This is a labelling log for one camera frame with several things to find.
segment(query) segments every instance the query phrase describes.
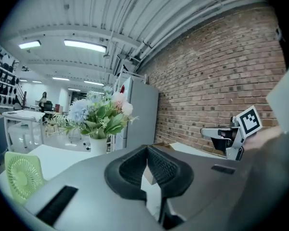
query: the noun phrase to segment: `blue flower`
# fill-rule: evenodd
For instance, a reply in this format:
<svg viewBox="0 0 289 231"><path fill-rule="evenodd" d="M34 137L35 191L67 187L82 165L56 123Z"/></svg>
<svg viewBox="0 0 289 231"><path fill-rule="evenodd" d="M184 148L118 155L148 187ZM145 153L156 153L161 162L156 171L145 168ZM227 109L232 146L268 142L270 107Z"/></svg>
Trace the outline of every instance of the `blue flower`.
<svg viewBox="0 0 289 231"><path fill-rule="evenodd" d="M81 123L88 118L89 107L92 105L92 101L87 99L81 99L73 102L69 108L68 118L76 123Z"/></svg>

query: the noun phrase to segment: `white wall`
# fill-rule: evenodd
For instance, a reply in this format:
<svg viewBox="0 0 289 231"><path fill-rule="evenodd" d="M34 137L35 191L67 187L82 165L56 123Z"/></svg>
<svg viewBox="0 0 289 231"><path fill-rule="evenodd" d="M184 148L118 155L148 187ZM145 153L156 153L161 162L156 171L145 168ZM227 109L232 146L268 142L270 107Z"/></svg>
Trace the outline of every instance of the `white wall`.
<svg viewBox="0 0 289 231"><path fill-rule="evenodd" d="M63 111L68 111L70 93L67 91L67 89L54 85L25 82L20 82L20 86L23 92L27 91L26 105L28 107L30 107L30 105L35 105L35 100L40 100L43 92L47 92L47 100L53 103L53 107L55 104L59 104L63 106Z"/></svg>

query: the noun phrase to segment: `white vase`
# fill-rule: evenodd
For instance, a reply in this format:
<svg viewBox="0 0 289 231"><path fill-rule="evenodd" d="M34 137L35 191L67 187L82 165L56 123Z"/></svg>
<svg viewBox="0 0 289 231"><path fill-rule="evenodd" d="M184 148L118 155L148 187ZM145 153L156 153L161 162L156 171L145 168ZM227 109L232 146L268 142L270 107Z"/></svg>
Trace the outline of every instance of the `white vase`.
<svg viewBox="0 0 289 231"><path fill-rule="evenodd" d="M96 140L90 137L91 151L90 153L94 156L106 154L107 150L107 138Z"/></svg>

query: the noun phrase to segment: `brick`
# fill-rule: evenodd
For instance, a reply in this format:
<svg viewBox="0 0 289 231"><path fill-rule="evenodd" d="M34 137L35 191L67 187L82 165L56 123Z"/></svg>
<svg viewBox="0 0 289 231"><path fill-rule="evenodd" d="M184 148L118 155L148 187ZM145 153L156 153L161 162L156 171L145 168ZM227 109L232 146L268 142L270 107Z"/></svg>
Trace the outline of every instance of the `brick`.
<svg viewBox="0 0 289 231"><path fill-rule="evenodd" d="M278 124L265 98L285 73L276 18L268 7L255 8L190 29L142 67L139 74L160 92L155 141L222 155L201 128L228 126L251 105L264 127Z"/></svg>

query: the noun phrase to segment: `human hand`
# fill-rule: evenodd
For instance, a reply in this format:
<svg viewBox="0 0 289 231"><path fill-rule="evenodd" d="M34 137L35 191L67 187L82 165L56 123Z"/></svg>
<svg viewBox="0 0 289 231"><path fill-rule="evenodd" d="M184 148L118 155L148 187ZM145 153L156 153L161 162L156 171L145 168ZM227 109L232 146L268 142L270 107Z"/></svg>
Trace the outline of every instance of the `human hand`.
<svg viewBox="0 0 289 231"><path fill-rule="evenodd" d="M268 140L278 137L282 133L280 126L268 128L248 137L243 144L244 150L259 149Z"/></svg>

